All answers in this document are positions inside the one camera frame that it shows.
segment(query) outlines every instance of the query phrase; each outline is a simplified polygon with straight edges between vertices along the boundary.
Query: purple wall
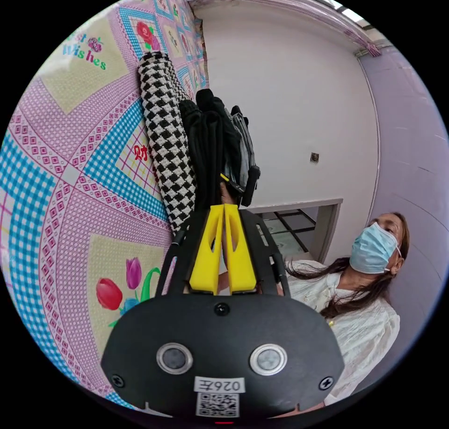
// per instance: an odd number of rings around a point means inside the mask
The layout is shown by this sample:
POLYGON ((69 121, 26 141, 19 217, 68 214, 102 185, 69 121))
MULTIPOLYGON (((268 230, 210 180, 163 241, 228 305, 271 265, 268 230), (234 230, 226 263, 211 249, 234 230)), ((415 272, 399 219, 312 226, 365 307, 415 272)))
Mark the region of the purple wall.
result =
POLYGON ((449 145, 438 109, 396 48, 360 59, 376 103, 381 143, 372 216, 404 214, 411 247, 391 287, 401 317, 398 338, 358 391, 387 373, 419 335, 442 291, 449 259, 449 145))

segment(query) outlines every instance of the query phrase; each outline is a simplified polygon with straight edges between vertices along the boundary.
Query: red rose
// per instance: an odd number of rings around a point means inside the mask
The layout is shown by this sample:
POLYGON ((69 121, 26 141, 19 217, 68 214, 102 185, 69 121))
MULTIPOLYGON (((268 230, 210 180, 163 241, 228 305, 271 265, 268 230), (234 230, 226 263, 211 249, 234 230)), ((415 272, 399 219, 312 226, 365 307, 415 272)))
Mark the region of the red rose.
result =
POLYGON ((96 287, 98 302, 105 308, 115 311, 123 299, 122 291, 109 278, 101 278, 96 287))
POLYGON ((150 29, 143 22, 139 22, 137 24, 137 33, 143 38, 143 40, 151 45, 153 35, 151 34, 150 29))

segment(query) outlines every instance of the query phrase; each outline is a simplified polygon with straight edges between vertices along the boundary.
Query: white blouse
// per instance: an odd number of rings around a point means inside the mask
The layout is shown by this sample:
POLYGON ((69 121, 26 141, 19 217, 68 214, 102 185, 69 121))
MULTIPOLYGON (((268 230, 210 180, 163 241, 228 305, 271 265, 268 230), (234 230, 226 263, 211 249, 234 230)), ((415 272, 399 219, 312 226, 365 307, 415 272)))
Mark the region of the white blouse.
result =
MULTIPOLYGON (((323 268, 316 261, 293 262, 294 270, 323 268)), ((351 291, 337 289, 341 273, 319 279, 302 280, 289 277, 291 297, 320 312, 333 296, 346 298, 351 291)), ((371 370, 382 360, 399 333, 399 316, 384 300, 378 299, 365 309, 335 317, 332 330, 343 355, 345 368, 325 405, 347 398, 371 370)))

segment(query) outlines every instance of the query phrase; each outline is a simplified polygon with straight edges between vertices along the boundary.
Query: red chinese character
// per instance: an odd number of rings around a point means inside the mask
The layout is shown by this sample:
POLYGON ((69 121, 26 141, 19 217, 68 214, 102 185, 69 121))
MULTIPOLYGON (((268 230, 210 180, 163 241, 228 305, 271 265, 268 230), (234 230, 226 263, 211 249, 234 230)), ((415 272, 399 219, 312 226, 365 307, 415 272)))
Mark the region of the red chinese character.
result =
POLYGON ((140 149, 140 151, 142 152, 142 156, 144 158, 144 161, 147 161, 148 160, 148 156, 147 156, 148 150, 147 150, 147 148, 143 145, 142 148, 140 149))
POLYGON ((144 145, 141 147, 134 145, 134 154, 136 155, 136 160, 148 160, 148 149, 144 145))
POLYGON ((136 160, 142 159, 142 156, 140 156, 140 147, 138 145, 134 145, 134 154, 136 155, 136 160))

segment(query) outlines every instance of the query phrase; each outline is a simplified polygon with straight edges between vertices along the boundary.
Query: tiled floor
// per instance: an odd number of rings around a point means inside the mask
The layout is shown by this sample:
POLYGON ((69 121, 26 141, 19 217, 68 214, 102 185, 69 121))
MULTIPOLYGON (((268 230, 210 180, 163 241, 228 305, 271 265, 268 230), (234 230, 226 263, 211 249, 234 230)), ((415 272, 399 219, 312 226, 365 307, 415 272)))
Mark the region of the tiled floor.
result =
POLYGON ((260 214, 284 257, 301 257, 313 242, 318 208, 260 214))

